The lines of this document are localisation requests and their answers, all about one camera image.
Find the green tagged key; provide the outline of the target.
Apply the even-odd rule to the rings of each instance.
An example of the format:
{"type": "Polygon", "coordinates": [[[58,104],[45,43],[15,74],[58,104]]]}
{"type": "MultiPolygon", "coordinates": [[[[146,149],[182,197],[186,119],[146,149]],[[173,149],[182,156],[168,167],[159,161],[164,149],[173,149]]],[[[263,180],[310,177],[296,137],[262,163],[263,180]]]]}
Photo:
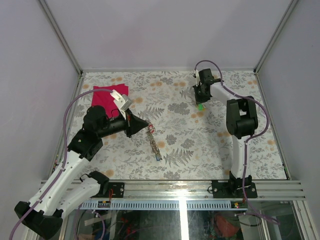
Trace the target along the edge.
{"type": "Polygon", "coordinates": [[[205,106],[201,103],[197,105],[197,108],[199,111],[204,111],[206,109],[205,106]]]}

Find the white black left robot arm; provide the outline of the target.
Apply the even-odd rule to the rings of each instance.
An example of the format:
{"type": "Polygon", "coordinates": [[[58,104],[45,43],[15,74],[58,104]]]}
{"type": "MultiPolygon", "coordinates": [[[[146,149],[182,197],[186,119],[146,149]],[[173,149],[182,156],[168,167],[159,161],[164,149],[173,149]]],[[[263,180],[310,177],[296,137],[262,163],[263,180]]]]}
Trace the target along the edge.
{"type": "Polygon", "coordinates": [[[76,207],[91,197],[102,198],[110,192],[109,178],[94,170],[67,193],[75,177],[102,148],[102,139],[119,132],[130,138],[148,125],[129,109],[115,118],[108,118],[102,106],[90,107],[83,118],[82,128],[67,146],[61,166],[29,201],[19,201],[15,206],[14,211],[21,223],[43,239],[51,239],[76,207]]]}

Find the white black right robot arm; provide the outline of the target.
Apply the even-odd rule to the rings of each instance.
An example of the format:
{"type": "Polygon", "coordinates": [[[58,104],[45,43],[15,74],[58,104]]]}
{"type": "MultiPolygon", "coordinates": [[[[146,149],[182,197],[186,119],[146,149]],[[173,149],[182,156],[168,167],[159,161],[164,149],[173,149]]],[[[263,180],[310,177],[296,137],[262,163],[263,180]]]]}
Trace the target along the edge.
{"type": "Polygon", "coordinates": [[[212,181],[212,194],[216,199],[243,198],[247,194],[256,198],[256,187],[248,161],[248,139],[258,128],[258,117],[254,98],[242,98],[230,93],[221,84],[220,78],[214,78],[212,71],[207,68],[193,73],[193,86],[197,104],[203,104],[212,97],[226,107],[225,125],[232,137],[232,165],[227,182],[212,181]]]}

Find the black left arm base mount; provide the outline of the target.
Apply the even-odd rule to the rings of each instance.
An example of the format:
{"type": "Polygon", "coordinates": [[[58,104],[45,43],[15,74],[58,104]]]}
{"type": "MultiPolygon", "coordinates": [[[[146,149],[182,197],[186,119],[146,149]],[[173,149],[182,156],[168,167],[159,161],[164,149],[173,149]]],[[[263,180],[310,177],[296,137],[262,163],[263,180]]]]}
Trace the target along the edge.
{"type": "Polygon", "coordinates": [[[103,183],[97,193],[99,198],[123,198],[125,192],[125,183],[124,182],[108,182],[103,183]]]}

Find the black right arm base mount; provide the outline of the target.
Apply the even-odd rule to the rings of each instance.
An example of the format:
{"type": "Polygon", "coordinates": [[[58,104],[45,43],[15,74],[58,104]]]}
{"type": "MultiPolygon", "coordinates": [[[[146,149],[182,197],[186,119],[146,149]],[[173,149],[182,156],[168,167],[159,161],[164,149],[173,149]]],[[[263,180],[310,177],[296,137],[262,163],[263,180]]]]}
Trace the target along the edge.
{"type": "Polygon", "coordinates": [[[211,187],[214,199],[244,199],[244,193],[248,199],[256,199],[258,197],[256,185],[253,182],[251,185],[245,186],[244,191],[241,183],[233,188],[228,181],[220,180],[212,180],[211,187]]]}

